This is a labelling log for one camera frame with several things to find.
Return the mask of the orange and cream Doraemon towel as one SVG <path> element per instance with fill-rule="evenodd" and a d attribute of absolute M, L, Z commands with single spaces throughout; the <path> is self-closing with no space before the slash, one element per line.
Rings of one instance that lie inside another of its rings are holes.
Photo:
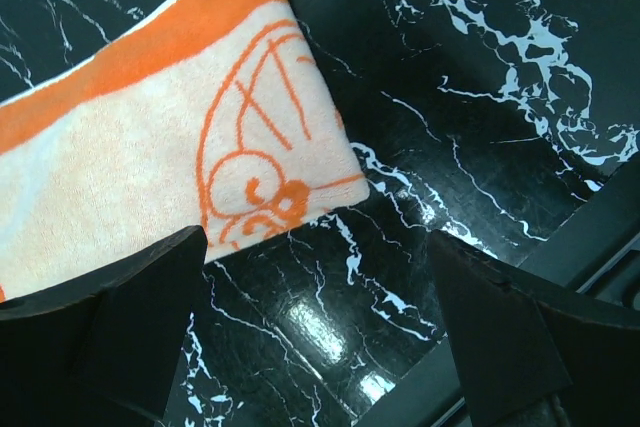
<path fill-rule="evenodd" d="M 166 0 L 1 106 L 1 296 L 191 225 L 216 260 L 367 199 L 288 0 Z"/>

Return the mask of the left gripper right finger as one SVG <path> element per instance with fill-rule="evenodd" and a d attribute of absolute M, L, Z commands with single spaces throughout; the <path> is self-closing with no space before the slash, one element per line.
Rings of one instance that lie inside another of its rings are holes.
<path fill-rule="evenodd" d="M 638 425 L 638 312 L 442 231 L 428 262 L 473 425 Z"/>

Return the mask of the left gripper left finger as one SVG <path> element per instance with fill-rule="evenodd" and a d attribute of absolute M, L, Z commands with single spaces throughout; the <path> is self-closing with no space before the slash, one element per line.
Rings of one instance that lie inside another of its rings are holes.
<path fill-rule="evenodd" d="M 203 228 L 189 226 L 2 303 L 2 425 L 161 421 L 206 250 Z"/>

